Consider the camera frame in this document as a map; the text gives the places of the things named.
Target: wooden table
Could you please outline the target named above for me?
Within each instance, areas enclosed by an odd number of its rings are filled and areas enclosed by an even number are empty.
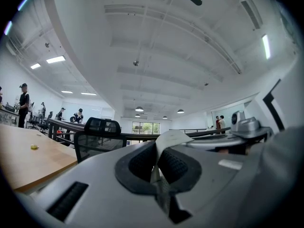
[[[37,130],[0,124],[0,166],[13,190],[31,193],[76,164],[74,149]]]
[[[11,121],[12,118],[15,117],[16,118],[16,126],[18,126],[18,123],[19,123],[19,114],[18,113],[8,111],[7,109],[5,109],[4,106],[0,107],[0,113],[3,114],[3,115],[10,116],[10,120],[9,120],[10,125],[12,124],[12,121]]]

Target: black pants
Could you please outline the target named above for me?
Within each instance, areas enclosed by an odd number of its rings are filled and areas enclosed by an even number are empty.
[[[19,124],[18,127],[24,128],[24,121],[25,121],[25,117],[27,116],[27,112],[26,111],[19,111]]]

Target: chair headrest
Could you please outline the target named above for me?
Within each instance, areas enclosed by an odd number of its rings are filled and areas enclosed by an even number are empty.
[[[121,133],[121,129],[117,121],[90,117],[85,125],[85,133],[117,136]]]

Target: ceiling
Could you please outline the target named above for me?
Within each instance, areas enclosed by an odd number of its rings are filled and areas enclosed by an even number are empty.
[[[145,110],[142,119],[172,119],[180,108],[188,114],[219,105],[232,83],[241,89],[245,77],[254,80],[293,54],[273,0],[252,0],[260,29],[240,0],[73,1],[31,0],[18,13],[11,36],[22,49],[20,62],[39,62],[33,73],[57,94],[99,94],[124,117],[133,118],[137,106]],[[45,61],[61,55],[65,62]]]

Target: small yellow item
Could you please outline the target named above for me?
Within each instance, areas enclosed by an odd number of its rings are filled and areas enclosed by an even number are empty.
[[[36,144],[32,144],[32,145],[30,146],[30,148],[31,148],[32,150],[37,150],[39,147],[38,147],[38,145],[36,145]]]

